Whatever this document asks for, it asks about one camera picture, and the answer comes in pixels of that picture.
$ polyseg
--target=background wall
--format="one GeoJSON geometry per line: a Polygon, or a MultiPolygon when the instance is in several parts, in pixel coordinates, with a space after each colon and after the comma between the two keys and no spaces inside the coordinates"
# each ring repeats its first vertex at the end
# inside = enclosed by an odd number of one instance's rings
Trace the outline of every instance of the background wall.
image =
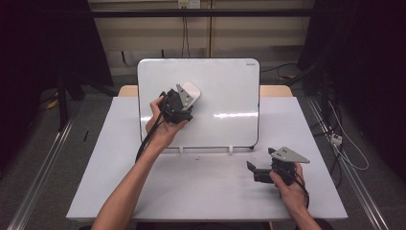
{"type": "MultiPolygon", "coordinates": [[[[173,0],[89,0],[89,5],[93,11],[178,9],[173,0]]],[[[314,0],[201,0],[201,9],[306,9],[313,5],[314,0]]],[[[245,58],[259,57],[262,66],[274,66],[298,60],[309,18],[202,17],[187,21],[192,58],[227,58],[233,56],[233,49],[239,54],[243,49],[242,53],[251,55],[245,58]]],[[[155,58],[161,56],[161,50],[171,58],[181,57],[182,18],[96,18],[95,22],[112,75],[134,74],[138,57],[145,51],[156,51],[155,58]],[[127,65],[122,63],[121,51],[131,57],[127,65]]]]}

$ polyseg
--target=power outlet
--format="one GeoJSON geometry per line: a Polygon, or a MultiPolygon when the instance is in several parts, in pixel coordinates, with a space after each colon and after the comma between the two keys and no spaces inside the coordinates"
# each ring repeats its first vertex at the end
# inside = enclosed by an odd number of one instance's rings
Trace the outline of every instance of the power outlet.
{"type": "Polygon", "coordinates": [[[337,147],[339,147],[341,143],[343,143],[343,137],[332,133],[330,136],[330,143],[335,144],[337,147]]]}
{"type": "Polygon", "coordinates": [[[191,0],[178,0],[179,9],[188,9],[189,8],[189,1],[191,1],[191,0]]]}
{"type": "Polygon", "coordinates": [[[189,0],[189,9],[200,9],[200,0],[189,0]]]}

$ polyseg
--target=black cable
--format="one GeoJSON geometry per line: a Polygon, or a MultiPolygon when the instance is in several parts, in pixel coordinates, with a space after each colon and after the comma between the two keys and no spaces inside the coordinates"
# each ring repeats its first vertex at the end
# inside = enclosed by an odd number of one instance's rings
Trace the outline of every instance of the black cable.
{"type": "Polygon", "coordinates": [[[320,122],[318,122],[318,123],[316,123],[316,124],[314,124],[314,125],[309,126],[308,128],[310,128],[310,130],[313,130],[314,128],[316,128],[316,127],[317,127],[318,125],[320,125],[321,123],[325,123],[325,121],[322,120],[322,121],[320,121],[320,122]]]}
{"type": "Polygon", "coordinates": [[[261,71],[259,71],[259,72],[260,72],[260,73],[265,73],[265,72],[269,72],[269,71],[276,70],[276,69],[278,69],[278,68],[284,67],[284,66],[286,66],[286,65],[296,65],[296,64],[297,64],[297,63],[286,63],[286,64],[282,64],[282,65],[280,65],[280,66],[273,67],[273,68],[270,68],[270,69],[267,69],[267,70],[261,70],[261,71]]]}
{"type": "MultiPolygon", "coordinates": [[[[167,104],[167,99],[168,97],[166,96],[164,98],[164,104],[167,104]]],[[[135,157],[135,162],[138,161],[138,159],[141,157],[141,155],[143,154],[144,149],[146,148],[146,145],[149,141],[149,139],[151,138],[152,134],[156,131],[156,129],[158,128],[159,125],[161,125],[163,122],[159,123],[159,120],[161,120],[162,114],[164,112],[165,107],[163,106],[159,115],[158,115],[158,119],[156,119],[155,123],[153,124],[151,130],[149,131],[149,133],[147,134],[147,137],[144,139],[143,143],[141,144],[140,148],[138,149],[138,153],[137,156],[135,157]]]]}
{"type": "MultiPolygon", "coordinates": [[[[307,191],[307,189],[305,188],[305,185],[302,184],[301,182],[299,182],[298,179],[296,179],[296,178],[294,178],[293,176],[291,176],[287,171],[281,169],[280,167],[276,167],[276,168],[277,168],[278,172],[284,173],[284,174],[287,175],[290,179],[293,179],[293,181],[295,181],[295,182],[299,185],[299,187],[302,188],[302,190],[304,191],[304,197],[305,197],[305,207],[306,207],[306,209],[308,209],[308,205],[309,205],[309,203],[310,203],[310,196],[308,195],[308,191],[307,191]]],[[[296,175],[299,176],[299,178],[301,178],[301,180],[303,181],[303,183],[305,183],[305,181],[302,179],[302,177],[301,177],[300,175],[298,175],[297,173],[296,173],[296,175]]]]}
{"type": "Polygon", "coordinates": [[[185,49],[185,17],[182,17],[182,23],[183,23],[183,40],[182,40],[182,55],[181,58],[183,58],[183,51],[185,49]]]}
{"type": "Polygon", "coordinates": [[[313,134],[313,137],[321,136],[321,135],[326,135],[326,134],[330,134],[330,133],[333,132],[337,127],[338,127],[338,123],[335,123],[334,127],[332,127],[332,128],[329,128],[329,127],[328,127],[328,128],[327,128],[327,131],[320,132],[320,133],[315,133],[315,134],[313,134]]]}
{"type": "Polygon", "coordinates": [[[122,60],[123,60],[123,63],[124,63],[125,65],[128,65],[127,62],[126,62],[126,60],[125,60],[124,51],[122,51],[122,60]]]}
{"type": "Polygon", "coordinates": [[[189,49],[189,30],[188,30],[188,18],[185,18],[185,28],[186,28],[186,44],[188,45],[188,55],[191,58],[191,50],[189,49]]]}

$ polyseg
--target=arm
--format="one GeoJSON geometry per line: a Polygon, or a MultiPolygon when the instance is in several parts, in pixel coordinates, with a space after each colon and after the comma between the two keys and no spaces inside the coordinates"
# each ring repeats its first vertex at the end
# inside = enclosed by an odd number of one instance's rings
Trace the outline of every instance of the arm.
{"type": "MultiPolygon", "coordinates": [[[[147,123],[149,132],[158,118],[159,102],[163,97],[150,104],[153,117],[147,123]]],[[[176,133],[185,126],[184,121],[178,125],[163,122],[155,131],[140,159],[129,170],[114,192],[105,201],[92,229],[125,229],[131,219],[138,198],[147,180],[150,169],[158,155],[173,141],[176,133]]]]}
{"type": "MultiPolygon", "coordinates": [[[[303,169],[300,164],[296,164],[296,173],[299,175],[296,178],[301,181],[301,178],[304,177],[303,169]]],[[[302,230],[321,229],[305,207],[305,194],[302,188],[297,183],[287,186],[275,172],[271,172],[269,175],[275,182],[275,185],[280,189],[283,204],[298,227],[302,230]]]]}

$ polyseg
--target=forearm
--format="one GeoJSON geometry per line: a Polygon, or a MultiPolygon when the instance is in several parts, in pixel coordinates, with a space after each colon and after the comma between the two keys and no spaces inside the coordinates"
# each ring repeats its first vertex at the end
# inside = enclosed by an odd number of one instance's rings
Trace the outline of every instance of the forearm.
{"type": "Polygon", "coordinates": [[[318,230],[320,226],[307,210],[298,210],[290,214],[301,230],[318,230]]]}
{"type": "Polygon", "coordinates": [[[131,219],[150,169],[160,149],[146,147],[142,157],[105,201],[92,229],[124,229],[131,219]]]}

